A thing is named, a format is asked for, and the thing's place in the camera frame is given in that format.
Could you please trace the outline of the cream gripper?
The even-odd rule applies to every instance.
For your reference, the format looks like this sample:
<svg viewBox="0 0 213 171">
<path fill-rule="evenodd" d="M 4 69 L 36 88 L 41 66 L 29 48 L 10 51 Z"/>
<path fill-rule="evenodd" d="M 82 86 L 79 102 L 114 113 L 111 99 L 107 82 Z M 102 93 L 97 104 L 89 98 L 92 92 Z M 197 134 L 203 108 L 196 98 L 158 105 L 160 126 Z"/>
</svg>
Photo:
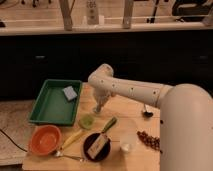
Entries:
<svg viewBox="0 0 213 171">
<path fill-rule="evenodd" d="M 111 94 L 108 91 L 94 91 L 93 96 L 97 102 L 97 107 L 101 108 L 109 100 Z"/>
</svg>

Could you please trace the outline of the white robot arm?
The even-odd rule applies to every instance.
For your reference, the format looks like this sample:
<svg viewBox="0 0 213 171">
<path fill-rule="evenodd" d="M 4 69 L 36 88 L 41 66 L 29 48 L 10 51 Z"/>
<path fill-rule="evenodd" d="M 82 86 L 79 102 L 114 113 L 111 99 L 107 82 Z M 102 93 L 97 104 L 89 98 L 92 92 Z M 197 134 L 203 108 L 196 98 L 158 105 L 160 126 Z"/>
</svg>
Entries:
<svg viewBox="0 0 213 171">
<path fill-rule="evenodd" d="M 115 78 L 108 64 L 88 83 L 160 110 L 160 171 L 213 171 L 213 97 L 206 90 Z"/>
</svg>

